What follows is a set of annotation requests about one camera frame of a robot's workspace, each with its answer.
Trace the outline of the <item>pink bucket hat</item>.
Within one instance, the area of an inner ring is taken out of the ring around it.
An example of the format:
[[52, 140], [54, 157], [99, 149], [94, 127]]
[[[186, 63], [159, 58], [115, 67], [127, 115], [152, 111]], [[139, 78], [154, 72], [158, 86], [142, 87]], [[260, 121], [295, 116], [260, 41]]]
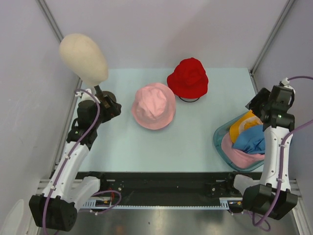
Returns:
[[164, 84], [150, 83], [137, 90], [131, 112], [140, 126], [150, 130], [162, 129], [174, 119], [175, 95]]

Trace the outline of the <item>red bucket hat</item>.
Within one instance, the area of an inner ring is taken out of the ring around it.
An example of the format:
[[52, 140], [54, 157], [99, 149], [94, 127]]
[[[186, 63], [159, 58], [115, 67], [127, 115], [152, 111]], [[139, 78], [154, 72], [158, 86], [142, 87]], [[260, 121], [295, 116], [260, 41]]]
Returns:
[[209, 79], [202, 63], [196, 58], [182, 60], [167, 77], [167, 85], [181, 98], [196, 99], [207, 94]]

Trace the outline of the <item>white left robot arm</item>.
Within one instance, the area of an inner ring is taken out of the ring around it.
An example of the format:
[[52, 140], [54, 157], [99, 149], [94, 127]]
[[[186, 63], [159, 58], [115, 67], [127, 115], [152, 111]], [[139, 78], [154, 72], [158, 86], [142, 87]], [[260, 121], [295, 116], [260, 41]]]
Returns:
[[64, 154], [49, 183], [39, 195], [33, 195], [29, 207], [38, 227], [70, 231], [79, 210], [87, 200], [104, 195], [108, 190], [105, 175], [90, 171], [82, 182], [72, 188], [78, 170], [89, 154], [102, 124], [121, 114], [121, 104], [106, 95], [100, 100], [85, 99], [78, 104], [78, 117], [67, 135]]

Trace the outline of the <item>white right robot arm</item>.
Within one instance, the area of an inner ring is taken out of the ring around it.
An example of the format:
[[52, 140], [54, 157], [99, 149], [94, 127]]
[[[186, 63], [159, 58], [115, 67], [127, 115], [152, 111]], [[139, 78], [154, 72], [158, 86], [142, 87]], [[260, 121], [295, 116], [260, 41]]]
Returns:
[[290, 85], [275, 85], [271, 91], [262, 88], [246, 105], [263, 123], [265, 135], [265, 159], [261, 178], [235, 174], [234, 179], [225, 184], [230, 196], [242, 195], [244, 210], [280, 220], [298, 202], [297, 195], [291, 193], [288, 174], [289, 149], [293, 137], [295, 117], [288, 113], [293, 105], [295, 91]]

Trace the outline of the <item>brown wooden stand base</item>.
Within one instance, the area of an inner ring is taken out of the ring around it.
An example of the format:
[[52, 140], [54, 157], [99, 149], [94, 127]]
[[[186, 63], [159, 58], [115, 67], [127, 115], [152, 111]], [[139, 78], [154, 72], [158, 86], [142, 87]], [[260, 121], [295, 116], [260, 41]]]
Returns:
[[96, 97], [98, 97], [98, 99], [101, 99], [105, 96], [108, 96], [108, 97], [110, 97], [110, 99], [112, 99], [114, 102], [116, 102], [116, 97], [112, 92], [101, 90], [99, 85], [94, 86], [94, 88], [96, 91]]

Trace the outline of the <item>yellow hat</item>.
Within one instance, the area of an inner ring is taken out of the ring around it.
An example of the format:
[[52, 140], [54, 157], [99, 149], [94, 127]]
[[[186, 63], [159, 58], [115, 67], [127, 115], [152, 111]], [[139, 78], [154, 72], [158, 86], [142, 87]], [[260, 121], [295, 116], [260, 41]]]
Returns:
[[229, 129], [230, 139], [236, 142], [238, 136], [245, 130], [263, 124], [261, 120], [250, 110], [239, 118]]

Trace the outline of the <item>blue hat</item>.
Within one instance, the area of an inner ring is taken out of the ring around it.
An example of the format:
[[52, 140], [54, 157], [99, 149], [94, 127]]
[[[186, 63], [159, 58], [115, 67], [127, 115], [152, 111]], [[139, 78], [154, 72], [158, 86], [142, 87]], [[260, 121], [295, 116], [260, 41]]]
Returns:
[[233, 148], [247, 154], [264, 154], [266, 149], [262, 125], [255, 125], [244, 130], [233, 144]]

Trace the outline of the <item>teal plastic basket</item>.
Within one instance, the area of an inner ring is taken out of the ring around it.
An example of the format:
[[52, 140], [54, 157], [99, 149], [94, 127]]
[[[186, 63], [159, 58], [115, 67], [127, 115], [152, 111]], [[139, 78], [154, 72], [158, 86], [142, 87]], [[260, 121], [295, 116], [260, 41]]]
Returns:
[[256, 170], [257, 168], [259, 168], [260, 166], [262, 166], [264, 164], [264, 160], [263, 161], [259, 161], [257, 163], [254, 163], [252, 166], [250, 166], [249, 168], [246, 169], [242, 169], [239, 168], [237, 166], [235, 166], [234, 163], [232, 163], [230, 161], [230, 159], [226, 156], [226, 154], [222, 151], [222, 147], [221, 147], [221, 143], [222, 143], [222, 139], [225, 136], [225, 134], [229, 134], [229, 129], [230, 127], [239, 119], [241, 118], [244, 114], [234, 118], [233, 120], [227, 122], [226, 124], [220, 126], [214, 133], [213, 135], [213, 145], [216, 148], [218, 154], [220, 155], [220, 157], [235, 171], [240, 171], [240, 172], [251, 172]]

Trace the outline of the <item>beige mannequin head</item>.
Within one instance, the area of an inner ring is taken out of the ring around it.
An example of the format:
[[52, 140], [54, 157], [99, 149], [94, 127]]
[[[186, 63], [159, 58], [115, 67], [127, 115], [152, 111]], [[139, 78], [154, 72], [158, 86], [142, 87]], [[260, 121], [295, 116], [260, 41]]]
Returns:
[[109, 76], [107, 60], [98, 44], [89, 36], [73, 33], [59, 45], [63, 63], [88, 86], [98, 86]]

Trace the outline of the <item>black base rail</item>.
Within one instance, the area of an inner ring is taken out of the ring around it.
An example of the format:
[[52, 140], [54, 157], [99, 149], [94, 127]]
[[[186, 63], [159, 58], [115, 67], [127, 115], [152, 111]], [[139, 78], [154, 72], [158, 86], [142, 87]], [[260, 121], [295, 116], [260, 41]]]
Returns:
[[76, 179], [100, 178], [100, 189], [119, 191], [114, 201], [126, 207], [208, 207], [220, 205], [220, 198], [241, 198], [232, 186], [234, 172], [79, 172]]

